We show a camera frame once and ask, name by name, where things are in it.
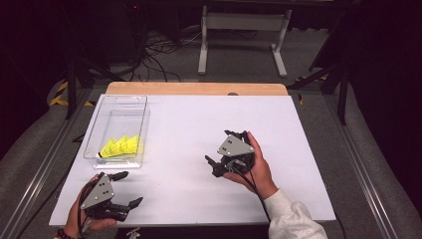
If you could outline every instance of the white tabletop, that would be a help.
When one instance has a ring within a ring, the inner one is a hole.
[[[244,186],[216,178],[204,155],[219,160],[216,149],[225,129],[249,130],[261,145],[274,181],[291,200],[303,202],[313,220],[334,220],[334,213],[291,97],[148,96],[150,118],[141,168],[112,182],[113,203],[144,197],[120,227],[267,223],[258,197]],[[94,120],[87,132],[91,131]],[[88,136],[78,152],[52,214],[63,226],[85,183],[96,173],[84,158]]]

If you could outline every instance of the bracelet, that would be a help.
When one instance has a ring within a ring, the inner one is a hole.
[[[65,230],[63,230],[62,228],[57,230],[56,237],[58,237],[58,236],[59,236],[59,238],[62,238],[62,239],[73,239],[72,237],[68,236],[65,233]]]

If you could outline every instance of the desk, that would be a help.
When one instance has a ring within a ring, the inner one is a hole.
[[[176,90],[182,95],[165,95],[175,94]],[[247,96],[216,96],[228,92]],[[219,158],[216,148],[224,140],[223,130],[227,128],[252,131],[272,168],[276,184],[283,187],[292,200],[305,203],[314,220],[334,220],[295,106],[286,96],[284,86],[112,83],[106,93],[148,95],[151,110],[142,168],[131,169],[125,180],[113,183],[114,203],[125,204],[138,196],[144,197],[119,227],[268,223],[256,195],[224,178],[215,178],[204,159],[205,154]],[[86,145],[87,137],[50,225],[66,223],[67,211],[77,196],[76,188],[82,188],[99,172],[92,161],[83,158]]]

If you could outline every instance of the yellow shuttlecock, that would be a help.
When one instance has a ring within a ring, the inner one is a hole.
[[[138,135],[134,137],[128,137],[127,135],[124,135],[119,140],[111,138],[100,151],[100,157],[112,157],[128,153],[136,153],[139,143],[142,144],[142,141],[139,140]]]

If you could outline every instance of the plastic container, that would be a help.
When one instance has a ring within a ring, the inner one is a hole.
[[[84,158],[96,168],[141,167],[149,120],[147,96],[101,95]]]

